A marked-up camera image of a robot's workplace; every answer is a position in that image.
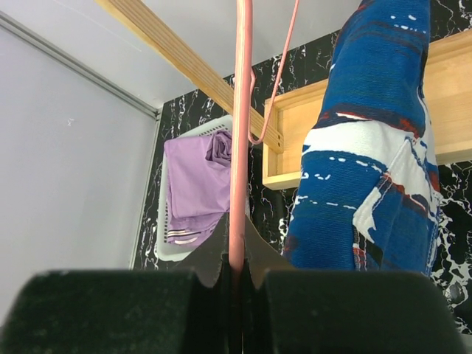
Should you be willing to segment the aluminium corner frame post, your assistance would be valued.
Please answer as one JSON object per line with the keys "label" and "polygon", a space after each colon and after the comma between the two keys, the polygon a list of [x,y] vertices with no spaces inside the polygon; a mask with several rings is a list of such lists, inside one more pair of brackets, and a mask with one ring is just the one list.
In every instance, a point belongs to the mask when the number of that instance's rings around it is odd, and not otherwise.
{"label": "aluminium corner frame post", "polygon": [[1,12],[1,28],[29,46],[37,49],[43,55],[66,67],[69,71],[74,72],[84,80],[89,81],[96,87],[107,92],[107,94],[116,97],[116,99],[126,103],[133,109],[139,111],[141,114],[144,114],[147,117],[150,117],[154,121],[152,130],[153,145],[150,149],[150,154],[147,158],[140,159],[142,162],[147,162],[147,171],[145,176],[149,177],[155,156],[155,148],[160,128],[162,110],[147,104],[136,95],[133,95],[129,91],[124,90],[116,83],[113,83],[111,80],[94,71],[92,68],[82,63],[74,56],[70,55],[60,47],[40,36],[38,33],[24,26],[21,22],[15,20],[5,12]]}

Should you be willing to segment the blue patterned trousers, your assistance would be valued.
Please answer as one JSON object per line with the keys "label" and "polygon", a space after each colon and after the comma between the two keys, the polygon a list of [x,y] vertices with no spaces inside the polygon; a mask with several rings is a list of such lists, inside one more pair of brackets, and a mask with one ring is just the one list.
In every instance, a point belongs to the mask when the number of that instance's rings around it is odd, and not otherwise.
{"label": "blue patterned trousers", "polygon": [[430,17],[429,1],[363,1],[341,29],[302,145],[284,249],[292,266],[431,273],[440,183],[423,93]]}

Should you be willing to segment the white perforated plastic basket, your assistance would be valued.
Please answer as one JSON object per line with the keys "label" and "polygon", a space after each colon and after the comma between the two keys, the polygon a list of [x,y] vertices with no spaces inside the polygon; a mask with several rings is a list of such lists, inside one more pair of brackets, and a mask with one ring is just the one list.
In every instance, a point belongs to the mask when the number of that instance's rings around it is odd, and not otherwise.
{"label": "white perforated plastic basket", "polygon": [[[215,131],[232,131],[232,116],[225,115],[223,117],[213,119],[196,128],[183,133],[179,138],[188,136],[209,136]],[[196,246],[177,246],[167,241],[167,231],[169,226],[169,216],[167,209],[167,192],[168,192],[168,168],[167,157],[163,154],[161,184],[159,190],[159,208],[158,217],[156,219],[156,244],[154,246],[154,254],[165,262],[181,262],[189,254],[191,254]]]}

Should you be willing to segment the wooden clothes rack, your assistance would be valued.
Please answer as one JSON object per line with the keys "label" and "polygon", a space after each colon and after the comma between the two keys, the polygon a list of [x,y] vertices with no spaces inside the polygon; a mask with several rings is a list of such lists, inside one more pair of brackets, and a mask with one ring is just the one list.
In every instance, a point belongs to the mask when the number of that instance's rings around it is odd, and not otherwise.
{"label": "wooden clothes rack", "polygon": [[[187,79],[231,113],[234,91],[142,1],[100,1],[108,13],[158,52]],[[281,94],[263,145],[263,184],[297,187],[302,143],[322,107],[327,81]],[[438,164],[471,159],[471,31],[431,44],[424,93],[434,130]]]}

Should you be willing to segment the pink wire hanger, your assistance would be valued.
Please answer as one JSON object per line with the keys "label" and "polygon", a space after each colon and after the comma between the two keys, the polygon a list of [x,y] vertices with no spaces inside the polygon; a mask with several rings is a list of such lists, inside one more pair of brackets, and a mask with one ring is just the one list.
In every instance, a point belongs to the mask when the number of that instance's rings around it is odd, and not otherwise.
{"label": "pink wire hanger", "polygon": [[244,231],[248,129],[251,108],[252,27],[252,2],[238,1],[229,213],[229,264],[232,270],[237,272],[243,269],[245,251]]}
{"label": "pink wire hanger", "polygon": [[258,145],[258,144],[263,142],[263,139],[265,137],[265,134],[266,134],[266,131],[267,131],[267,128],[268,128],[268,123],[270,121],[271,112],[272,112],[272,108],[273,108],[273,105],[274,105],[274,100],[275,100],[275,97],[277,95],[277,88],[278,88],[278,86],[280,84],[280,81],[281,81],[282,72],[283,72],[283,69],[284,69],[285,61],[286,61],[286,58],[287,58],[287,54],[288,54],[288,50],[289,50],[289,46],[290,46],[290,42],[291,42],[291,37],[292,37],[293,31],[294,31],[294,25],[295,25],[295,22],[296,22],[296,16],[297,16],[297,13],[298,13],[298,9],[299,9],[299,0],[296,0],[294,2],[294,10],[292,12],[291,21],[290,21],[289,28],[288,28],[288,33],[287,33],[287,36],[286,36],[286,39],[285,39],[285,44],[284,44],[284,47],[283,47],[283,51],[282,51],[282,54],[281,54],[281,57],[280,57],[280,64],[279,64],[279,67],[278,67],[277,76],[274,80],[274,86],[273,86],[273,90],[272,90],[271,97],[270,97],[270,100],[269,100],[269,104],[265,107],[264,122],[263,122],[263,127],[262,127],[259,138],[255,139],[253,137],[252,132],[250,131],[250,128],[248,128],[248,139],[253,145]]}

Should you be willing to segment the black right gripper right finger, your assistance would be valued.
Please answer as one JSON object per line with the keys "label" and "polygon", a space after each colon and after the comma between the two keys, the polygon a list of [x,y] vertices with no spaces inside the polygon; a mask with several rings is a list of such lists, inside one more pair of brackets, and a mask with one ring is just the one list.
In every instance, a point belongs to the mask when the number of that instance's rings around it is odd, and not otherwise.
{"label": "black right gripper right finger", "polygon": [[465,353],[443,295],[405,271],[292,267],[244,218],[245,353]]}

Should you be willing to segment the purple trousers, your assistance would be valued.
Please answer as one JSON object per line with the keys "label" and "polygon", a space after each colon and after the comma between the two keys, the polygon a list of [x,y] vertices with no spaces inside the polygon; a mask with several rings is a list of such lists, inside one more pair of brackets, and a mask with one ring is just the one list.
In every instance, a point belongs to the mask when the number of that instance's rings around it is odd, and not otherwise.
{"label": "purple trousers", "polygon": [[230,206],[232,135],[171,139],[164,144],[167,160],[167,241],[199,246]]}

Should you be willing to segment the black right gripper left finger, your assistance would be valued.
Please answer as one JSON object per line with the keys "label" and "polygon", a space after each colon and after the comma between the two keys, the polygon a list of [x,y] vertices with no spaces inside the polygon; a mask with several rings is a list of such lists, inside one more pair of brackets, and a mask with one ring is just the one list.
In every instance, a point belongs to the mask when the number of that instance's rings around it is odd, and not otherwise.
{"label": "black right gripper left finger", "polygon": [[1,327],[3,353],[234,353],[229,219],[167,271],[36,274]]}

